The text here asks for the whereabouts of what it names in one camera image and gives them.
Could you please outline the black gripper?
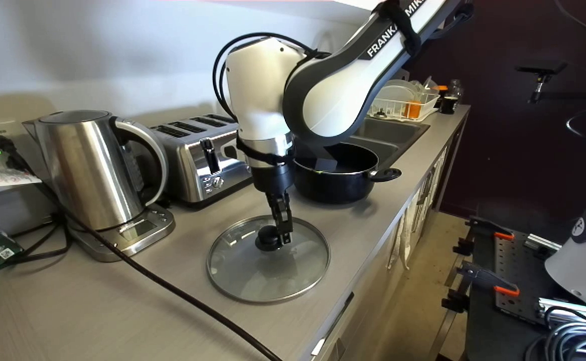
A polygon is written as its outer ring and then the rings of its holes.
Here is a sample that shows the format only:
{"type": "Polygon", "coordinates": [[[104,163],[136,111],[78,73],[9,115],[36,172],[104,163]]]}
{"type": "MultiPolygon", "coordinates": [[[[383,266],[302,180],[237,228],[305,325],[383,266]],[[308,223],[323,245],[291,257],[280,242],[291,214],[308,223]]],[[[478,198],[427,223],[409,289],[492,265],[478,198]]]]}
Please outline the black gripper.
{"type": "Polygon", "coordinates": [[[289,208],[289,188],[293,187],[293,172],[289,161],[248,161],[248,169],[252,174],[252,185],[256,190],[267,194],[267,203],[270,208],[270,242],[279,242],[280,233],[280,245],[291,242],[293,233],[293,220],[291,220],[291,208],[289,208]]]}

